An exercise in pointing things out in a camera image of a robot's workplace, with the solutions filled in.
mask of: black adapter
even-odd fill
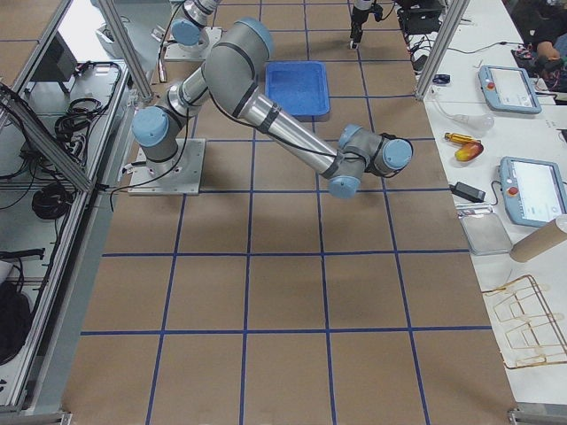
[[[449,184],[451,193],[458,197],[462,197],[471,202],[483,202],[485,200],[486,193],[482,190],[473,188],[468,184],[457,182],[456,184]]]

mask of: orange object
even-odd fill
[[[480,155],[485,147],[481,142],[469,142],[464,144],[460,150],[454,153],[457,161],[466,162],[476,158]]]
[[[445,138],[449,142],[459,143],[459,144],[466,144],[470,142],[479,142],[479,140],[475,139],[471,135],[460,135],[458,133],[445,133]]]

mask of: mango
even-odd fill
[[[470,161],[480,155],[484,149],[485,147],[480,142],[469,142],[455,152],[454,157],[457,158],[457,161]]]

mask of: screen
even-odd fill
[[[491,68],[490,74],[493,77],[501,104],[525,107],[534,106],[521,71]]]
[[[551,221],[563,213],[563,200],[552,166],[512,161],[517,188],[522,197],[522,217]]]

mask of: blue joint cap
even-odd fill
[[[254,18],[244,17],[237,20],[237,22],[235,23],[238,22],[246,25],[254,33],[256,33],[258,37],[262,39],[264,44],[266,44],[269,56],[272,56],[272,53],[274,52],[274,40],[272,39],[272,34],[269,33],[268,29],[264,27],[264,25],[259,20],[256,20]]]
[[[340,149],[343,149],[346,144],[350,142],[354,133],[356,133],[361,128],[361,126],[357,126],[356,124],[348,124],[343,130],[343,134],[338,138],[338,147]]]
[[[201,30],[186,19],[176,19],[171,24],[171,34],[184,46],[194,46],[201,37]]]
[[[329,180],[329,192],[334,197],[349,199],[354,196],[361,181],[351,175],[338,175]]]
[[[156,106],[138,111],[132,119],[132,133],[144,148],[160,143],[169,130],[167,114]]]
[[[384,163],[392,170],[401,170],[411,160],[413,150],[407,140],[393,139],[382,151]]]

